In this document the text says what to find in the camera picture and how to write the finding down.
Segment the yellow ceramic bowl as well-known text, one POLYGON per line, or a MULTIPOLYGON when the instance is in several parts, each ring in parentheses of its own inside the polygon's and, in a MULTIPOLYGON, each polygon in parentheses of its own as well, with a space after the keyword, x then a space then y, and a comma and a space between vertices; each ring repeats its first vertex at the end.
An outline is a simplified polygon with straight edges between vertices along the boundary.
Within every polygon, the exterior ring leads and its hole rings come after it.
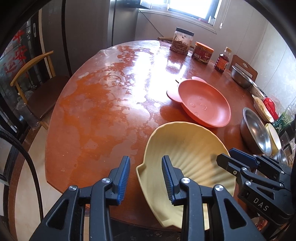
POLYGON ((275 155, 278 153, 278 151, 281 149, 281 141, 280 138, 275 130, 275 128, 273 127, 272 124, 267 123, 265 125, 265 128, 268 132, 270 141, 271 141, 271 149, 272 149, 272 155, 275 155))

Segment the small steel bowl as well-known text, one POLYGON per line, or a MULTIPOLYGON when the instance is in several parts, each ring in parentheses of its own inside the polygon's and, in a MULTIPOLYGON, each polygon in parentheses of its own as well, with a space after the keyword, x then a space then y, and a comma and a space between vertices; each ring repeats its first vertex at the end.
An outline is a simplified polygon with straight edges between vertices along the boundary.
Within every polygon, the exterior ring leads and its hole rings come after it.
POLYGON ((250 108, 244 108, 242 116, 240 133, 248 150, 252 154, 271 156, 271 140, 259 116, 250 108))

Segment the yellow shell-shaped plate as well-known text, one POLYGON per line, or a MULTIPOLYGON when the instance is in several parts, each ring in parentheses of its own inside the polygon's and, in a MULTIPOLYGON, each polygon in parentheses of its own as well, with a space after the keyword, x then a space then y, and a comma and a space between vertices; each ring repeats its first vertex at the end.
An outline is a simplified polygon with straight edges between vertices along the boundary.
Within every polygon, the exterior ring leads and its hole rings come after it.
POLYGON ((233 195, 235 177, 217 165, 219 154, 228 154, 221 140, 210 130, 184 121, 159 126, 149 137, 137 177, 145 200, 162 227, 182 226, 183 207, 168 198, 162 173, 162 157, 168 155, 174 167, 199 185, 221 184, 233 195))

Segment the small steel cup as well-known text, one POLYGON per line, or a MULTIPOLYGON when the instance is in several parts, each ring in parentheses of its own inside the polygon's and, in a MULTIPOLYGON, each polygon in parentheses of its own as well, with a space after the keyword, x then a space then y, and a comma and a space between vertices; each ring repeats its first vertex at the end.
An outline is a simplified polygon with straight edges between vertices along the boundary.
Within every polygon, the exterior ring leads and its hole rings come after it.
POLYGON ((278 161, 279 163, 285 164, 288 166, 287 156, 283 149, 280 149, 274 156, 273 159, 278 161))

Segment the green drink bottle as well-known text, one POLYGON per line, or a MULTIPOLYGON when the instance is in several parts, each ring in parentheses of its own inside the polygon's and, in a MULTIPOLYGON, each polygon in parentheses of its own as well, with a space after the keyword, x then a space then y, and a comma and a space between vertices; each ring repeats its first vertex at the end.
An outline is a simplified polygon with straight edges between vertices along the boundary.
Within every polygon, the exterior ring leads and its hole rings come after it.
POLYGON ((279 118, 272 123, 274 129, 279 135, 280 132, 295 119, 296 107, 295 103, 290 104, 279 118))

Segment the white dish with food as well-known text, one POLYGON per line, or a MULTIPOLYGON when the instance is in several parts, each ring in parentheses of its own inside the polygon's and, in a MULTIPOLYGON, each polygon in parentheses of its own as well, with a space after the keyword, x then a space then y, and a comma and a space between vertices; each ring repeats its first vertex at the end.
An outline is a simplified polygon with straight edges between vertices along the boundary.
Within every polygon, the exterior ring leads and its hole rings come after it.
POLYGON ((273 117, 271 116, 271 114, 267 110, 263 101, 259 97, 256 97, 254 95, 252 95, 252 98, 254 101, 254 107, 255 107, 256 111, 258 112, 258 114, 260 115, 260 117, 267 123, 274 122, 273 117))

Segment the red tissue pack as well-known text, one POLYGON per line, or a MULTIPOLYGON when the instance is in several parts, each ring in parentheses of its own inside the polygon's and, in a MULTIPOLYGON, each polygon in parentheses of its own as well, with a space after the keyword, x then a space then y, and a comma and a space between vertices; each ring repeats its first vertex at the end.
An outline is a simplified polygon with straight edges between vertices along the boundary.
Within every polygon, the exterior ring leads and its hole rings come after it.
POLYGON ((278 113, 276 112, 276 105, 275 105, 275 103, 269 97, 266 97, 263 100, 263 103, 264 103, 266 109, 268 110, 268 112, 273 117, 273 120, 276 121, 278 119, 278 113))

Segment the white family bowl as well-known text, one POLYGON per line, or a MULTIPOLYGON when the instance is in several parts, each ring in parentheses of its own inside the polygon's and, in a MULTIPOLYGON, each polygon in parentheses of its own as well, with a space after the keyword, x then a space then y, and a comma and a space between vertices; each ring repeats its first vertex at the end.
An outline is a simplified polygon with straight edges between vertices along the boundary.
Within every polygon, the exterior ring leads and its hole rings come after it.
POLYGON ((255 96, 260 98, 261 100, 264 100, 266 98, 266 95, 263 93, 263 91, 254 83, 248 88, 249 92, 255 96))

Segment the large steel bowl far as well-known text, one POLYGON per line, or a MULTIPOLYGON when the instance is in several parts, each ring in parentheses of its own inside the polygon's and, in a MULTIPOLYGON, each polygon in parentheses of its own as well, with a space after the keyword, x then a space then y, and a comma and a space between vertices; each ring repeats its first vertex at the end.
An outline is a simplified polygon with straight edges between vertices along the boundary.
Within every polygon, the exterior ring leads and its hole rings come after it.
POLYGON ((244 89, 247 89, 254 84, 251 78, 236 66, 232 66, 231 77, 240 87, 244 89))

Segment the wooden chair back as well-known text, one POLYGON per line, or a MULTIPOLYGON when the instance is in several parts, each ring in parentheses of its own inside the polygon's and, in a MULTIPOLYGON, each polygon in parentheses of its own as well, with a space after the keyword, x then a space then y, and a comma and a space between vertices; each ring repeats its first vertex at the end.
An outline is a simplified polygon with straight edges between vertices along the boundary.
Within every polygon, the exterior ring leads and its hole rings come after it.
POLYGON ((256 80, 258 75, 257 71, 239 56, 233 55, 231 63, 229 64, 229 71, 232 71, 232 66, 237 66, 242 71, 244 71, 253 81, 256 80))

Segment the red label jar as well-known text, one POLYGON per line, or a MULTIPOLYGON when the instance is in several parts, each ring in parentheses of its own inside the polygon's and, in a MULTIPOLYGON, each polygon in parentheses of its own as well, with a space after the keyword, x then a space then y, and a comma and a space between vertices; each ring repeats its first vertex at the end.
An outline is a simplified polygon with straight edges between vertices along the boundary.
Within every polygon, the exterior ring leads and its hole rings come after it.
POLYGON ((202 62, 203 64, 208 64, 213 53, 214 49, 212 49, 211 47, 200 42, 196 42, 194 51, 192 53, 192 58, 199 62, 202 62))

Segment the clear jar black lid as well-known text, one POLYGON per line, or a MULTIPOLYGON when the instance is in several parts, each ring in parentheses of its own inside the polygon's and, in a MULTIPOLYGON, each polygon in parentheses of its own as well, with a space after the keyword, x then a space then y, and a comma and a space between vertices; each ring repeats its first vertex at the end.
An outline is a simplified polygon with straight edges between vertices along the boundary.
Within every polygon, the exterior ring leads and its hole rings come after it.
POLYGON ((171 41, 170 50, 182 55, 187 55, 193 41, 194 33, 176 27, 171 41))

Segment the window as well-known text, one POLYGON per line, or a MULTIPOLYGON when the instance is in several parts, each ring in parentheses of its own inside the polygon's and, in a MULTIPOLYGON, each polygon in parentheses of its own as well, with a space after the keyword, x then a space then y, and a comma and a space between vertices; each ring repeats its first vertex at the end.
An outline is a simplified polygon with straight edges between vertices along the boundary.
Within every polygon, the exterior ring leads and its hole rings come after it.
POLYGON ((183 20, 215 33, 214 24, 217 19, 222 1, 215 0, 176 0, 152 1, 149 9, 141 7, 145 13, 160 14, 183 20))

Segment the grey refrigerator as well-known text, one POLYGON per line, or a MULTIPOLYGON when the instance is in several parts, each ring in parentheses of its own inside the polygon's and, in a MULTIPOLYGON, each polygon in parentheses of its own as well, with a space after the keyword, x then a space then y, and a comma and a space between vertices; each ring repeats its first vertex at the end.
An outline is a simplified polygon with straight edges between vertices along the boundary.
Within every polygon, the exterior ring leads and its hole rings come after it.
POLYGON ((39 11, 57 75, 72 76, 100 50, 135 39, 139 1, 50 1, 39 11))

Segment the wooden chair with metal frame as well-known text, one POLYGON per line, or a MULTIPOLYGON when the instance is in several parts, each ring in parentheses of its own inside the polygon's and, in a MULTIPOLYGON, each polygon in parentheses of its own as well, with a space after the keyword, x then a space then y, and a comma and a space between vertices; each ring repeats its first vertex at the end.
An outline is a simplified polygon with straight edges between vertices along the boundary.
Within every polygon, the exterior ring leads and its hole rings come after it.
POLYGON ((33 116, 46 130, 49 128, 52 111, 55 107, 55 104, 63 88, 70 79, 67 76, 56 75, 52 60, 50 58, 53 53, 53 51, 49 51, 30 60, 17 72, 10 83, 10 86, 15 86, 17 88, 30 113, 33 114, 33 116), (18 79, 34 65, 44 59, 48 60, 52 77, 36 90, 34 90, 30 98, 27 98, 18 83, 18 79))

